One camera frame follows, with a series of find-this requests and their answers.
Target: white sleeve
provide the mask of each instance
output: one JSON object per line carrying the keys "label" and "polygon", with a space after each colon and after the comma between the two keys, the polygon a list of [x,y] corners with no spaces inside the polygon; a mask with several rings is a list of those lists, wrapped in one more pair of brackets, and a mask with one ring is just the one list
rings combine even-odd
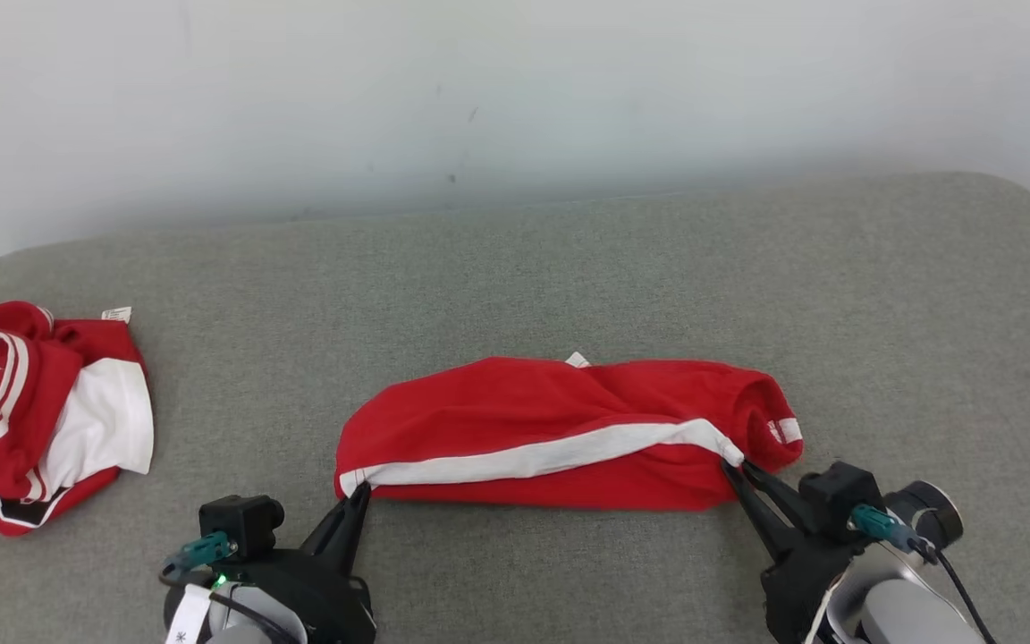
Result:
{"label": "white sleeve", "polygon": [[153,413],[142,368],[126,360],[98,360],[78,372],[50,447],[37,465],[42,498],[113,466],[146,474],[151,457]]}

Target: clothing tag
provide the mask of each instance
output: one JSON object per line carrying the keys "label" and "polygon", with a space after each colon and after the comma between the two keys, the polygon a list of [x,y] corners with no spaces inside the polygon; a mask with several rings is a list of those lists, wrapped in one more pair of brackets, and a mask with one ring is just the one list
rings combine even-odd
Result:
{"label": "clothing tag", "polygon": [[777,425],[782,429],[782,437],[784,437],[785,443],[793,443],[793,441],[801,440],[801,427],[797,425],[796,418],[782,418]]}
{"label": "clothing tag", "polygon": [[115,319],[118,323],[130,325],[130,314],[134,311],[132,306],[122,306],[102,311],[102,319]]}
{"label": "clothing tag", "polygon": [[583,358],[583,354],[581,354],[577,350],[575,351],[575,353],[572,353],[572,355],[570,355],[570,358],[566,359],[566,363],[570,364],[570,366],[575,367],[577,370],[584,370],[585,368],[590,366],[590,363],[587,362],[587,359]]}
{"label": "clothing tag", "polygon": [[197,644],[201,628],[205,626],[209,604],[212,602],[209,600],[208,587],[186,584],[185,596],[177,604],[177,612],[173,614],[173,623],[169,624],[165,644]]}

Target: cable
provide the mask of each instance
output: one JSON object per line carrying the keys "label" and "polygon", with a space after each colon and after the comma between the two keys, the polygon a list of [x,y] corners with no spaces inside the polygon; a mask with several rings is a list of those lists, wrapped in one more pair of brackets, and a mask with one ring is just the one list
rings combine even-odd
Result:
{"label": "cable", "polygon": [[[171,564],[165,568],[164,571],[161,571],[159,573],[159,581],[167,586],[180,587],[180,589],[184,590],[185,582],[179,581],[179,579],[168,578],[167,575],[173,570],[173,568],[174,566]],[[252,608],[246,607],[246,605],[241,604],[240,602],[234,602],[234,600],[230,600],[228,597],[217,595],[216,592],[209,592],[209,600],[211,602],[221,604],[222,607],[229,608],[229,610],[237,611],[238,613],[245,615],[246,618],[253,620],[256,622],[256,626],[261,628],[261,631],[265,632],[271,640],[280,641],[282,644],[300,644],[300,640],[298,640],[297,637],[294,637],[294,634],[285,631],[281,624],[274,622],[274,620],[271,620],[268,616],[254,611]]]}
{"label": "cable", "polygon": [[968,591],[965,590],[964,584],[960,583],[960,577],[953,571],[952,564],[949,563],[948,557],[940,550],[936,551],[936,558],[939,560],[941,566],[945,567],[945,572],[948,576],[952,578],[952,583],[956,584],[956,589],[960,594],[960,599],[964,600],[965,607],[968,607],[968,612],[972,615],[973,622],[976,622],[976,628],[980,629],[980,635],[984,637],[986,643],[996,644],[996,640],[993,640],[993,634],[988,633],[988,628],[985,626],[985,620],[980,618],[980,612],[976,611],[975,605],[972,604],[972,597],[968,597]]}
{"label": "cable", "polygon": [[952,563],[946,557],[943,551],[937,549],[931,541],[925,538],[908,539],[908,546],[913,550],[916,550],[925,562],[934,566],[935,564],[939,564],[945,567],[945,572],[952,578],[952,583],[955,584],[957,591],[960,594],[960,599],[964,600],[965,607],[968,607],[968,614],[972,616],[973,622],[976,622],[980,636],[984,637],[986,644],[996,644],[993,634],[989,633],[988,628],[985,626],[985,620],[981,618],[980,611],[976,610],[976,605],[972,604],[972,597],[968,596],[968,590],[964,587],[964,583],[960,582],[960,575],[957,575],[956,571],[953,570]]}

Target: gray fabric surface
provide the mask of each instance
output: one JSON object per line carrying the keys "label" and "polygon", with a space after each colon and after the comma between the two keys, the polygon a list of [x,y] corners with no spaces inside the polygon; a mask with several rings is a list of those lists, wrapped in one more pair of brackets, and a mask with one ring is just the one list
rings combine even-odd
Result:
{"label": "gray fabric surface", "polygon": [[[952,494],[1000,641],[1030,641],[1030,195],[927,174],[730,196],[139,234],[0,260],[0,301],[132,305],[153,468],[0,538],[0,641],[159,641],[156,567],[230,493],[335,502],[343,421],[484,355],[767,371],[805,436],[885,489]],[[765,643],[768,564],[735,505],[597,513],[375,502],[356,573],[380,641]],[[938,575],[932,581],[940,581]]]}

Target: red fabric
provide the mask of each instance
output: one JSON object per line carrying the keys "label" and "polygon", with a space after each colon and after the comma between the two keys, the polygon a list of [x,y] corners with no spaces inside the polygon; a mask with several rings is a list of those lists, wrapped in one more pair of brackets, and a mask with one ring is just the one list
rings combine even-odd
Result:
{"label": "red fabric", "polygon": [[[117,468],[33,498],[32,479],[82,367],[103,358],[144,363],[122,321],[54,321],[28,302],[0,304],[0,533],[24,534],[113,481]],[[16,400],[7,399],[16,387]],[[40,518],[32,522],[30,518]]]}
{"label": "red fabric", "polygon": [[[365,404],[336,450],[340,476],[393,462],[471,456],[622,423],[705,418],[769,471],[801,455],[778,421],[793,412],[772,378],[727,364],[653,362],[577,370],[547,360],[490,358],[407,383]],[[376,497],[424,501],[702,510],[733,495],[718,453],[697,444],[655,444],[621,457],[533,478],[456,484],[383,484]]]}

